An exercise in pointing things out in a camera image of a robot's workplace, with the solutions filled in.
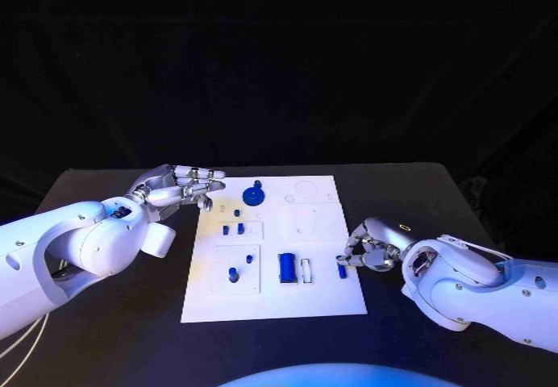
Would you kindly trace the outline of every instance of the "robotic hand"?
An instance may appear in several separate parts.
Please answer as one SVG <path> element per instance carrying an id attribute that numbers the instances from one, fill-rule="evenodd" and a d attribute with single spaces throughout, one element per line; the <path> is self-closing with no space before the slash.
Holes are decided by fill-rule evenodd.
<path id="1" fill-rule="evenodd" d="M 359 244 L 365 253 L 353 255 Z M 503 261 L 493 264 L 469 247 Z M 558 352 L 558 264 L 513 259 L 450 235 L 420 240 L 407 225 L 368 218 L 338 263 L 385 272 L 398 261 L 402 293 L 438 325 L 462 331 L 482 323 L 513 341 Z"/>
<path id="2" fill-rule="evenodd" d="M 156 223 L 182 204 L 212 210 L 208 192 L 225 173 L 160 165 L 128 192 L 79 202 L 0 227 L 0 339 L 65 304 L 95 282 L 121 272 L 140 250 L 165 257 L 176 232 Z M 45 253 L 69 265 L 49 272 Z"/>

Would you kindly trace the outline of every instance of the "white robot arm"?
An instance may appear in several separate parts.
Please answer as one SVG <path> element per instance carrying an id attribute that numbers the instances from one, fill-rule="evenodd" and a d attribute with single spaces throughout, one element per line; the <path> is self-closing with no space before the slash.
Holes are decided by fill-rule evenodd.
<path id="1" fill-rule="evenodd" d="M 353 255 L 359 244 L 365 253 Z M 493 264 L 470 247 L 503 261 Z M 405 224 L 368 218 L 338 263 L 385 272 L 398 261 L 402 293 L 438 325 L 462 331 L 482 323 L 518 343 L 558 352 L 558 264 L 513 259 L 449 235 L 420 240 Z"/>
<path id="2" fill-rule="evenodd" d="M 165 257 L 176 232 L 156 223 L 182 204 L 206 211 L 225 173 L 160 165 L 127 194 L 79 202 L 0 227 L 0 339 L 121 272 L 140 250 Z M 45 252 L 69 265 L 51 273 Z"/>

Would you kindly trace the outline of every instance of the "blue object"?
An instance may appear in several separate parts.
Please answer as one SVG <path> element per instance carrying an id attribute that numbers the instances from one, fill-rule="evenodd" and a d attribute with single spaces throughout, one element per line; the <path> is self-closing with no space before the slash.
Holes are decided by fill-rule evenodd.
<path id="1" fill-rule="evenodd" d="M 345 270 L 345 266 L 342 264 L 338 264 L 338 269 L 339 269 L 339 277 L 340 279 L 346 279 L 346 270 Z"/>
<path id="2" fill-rule="evenodd" d="M 242 200 L 248 206 L 258 206 L 265 199 L 264 191 L 261 190 L 261 182 L 254 182 L 254 187 L 250 187 L 242 193 Z"/>
<path id="3" fill-rule="evenodd" d="M 222 387 L 289 385 L 290 387 L 457 387 L 449 381 L 421 373 L 368 364 L 306 364 L 260 372 L 224 384 Z"/>
<path id="4" fill-rule="evenodd" d="M 235 268 L 229 268 L 229 281 L 232 283 L 235 283 L 235 282 L 238 282 L 238 278 L 240 278 L 240 276 L 238 276 L 237 269 Z"/>
<path id="5" fill-rule="evenodd" d="M 278 281 L 281 284 L 297 283 L 297 272 L 294 270 L 294 254 L 287 252 L 278 254 Z"/>

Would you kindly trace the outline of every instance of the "table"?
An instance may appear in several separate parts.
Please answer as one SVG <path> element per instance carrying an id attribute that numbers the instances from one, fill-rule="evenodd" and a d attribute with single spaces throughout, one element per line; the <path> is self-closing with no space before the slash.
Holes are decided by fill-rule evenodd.
<path id="1" fill-rule="evenodd" d="M 231 177 L 333 175 L 351 231 L 366 217 L 384 215 L 433 237 L 449 233 L 493 247 L 438 164 L 222 170 Z M 141 172 L 66 171 L 39 211 L 123 194 Z M 387 365 L 460 385 L 552 381 L 558 355 L 515 343 L 480 324 L 463 332 L 436 325 L 401 293 L 400 268 L 388 273 L 359 269 L 368 315 L 182 324 L 196 221 L 198 209 L 186 206 L 165 221 L 178 231 L 167 257 L 140 252 L 130 267 L 51 314 L 10 385 L 218 385 L 274 368 L 329 362 Z M 2 360 L 0 377 L 10 374 L 32 341 Z"/>

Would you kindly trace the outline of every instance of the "white board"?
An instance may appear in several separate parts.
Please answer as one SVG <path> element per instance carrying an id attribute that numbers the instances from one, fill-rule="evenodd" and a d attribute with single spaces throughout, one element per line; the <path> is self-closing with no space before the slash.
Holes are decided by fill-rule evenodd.
<path id="1" fill-rule="evenodd" d="M 242 192 L 255 180 L 265 200 L 251 207 Z M 227 188 L 211 193 L 214 211 L 201 212 L 182 323 L 366 314 L 356 269 L 346 267 L 348 277 L 339 277 L 336 255 L 348 231 L 333 176 L 228 177 L 224 182 Z M 278 254 L 286 252 L 296 255 L 296 284 L 280 283 Z M 310 284 L 303 283 L 303 259 Z"/>

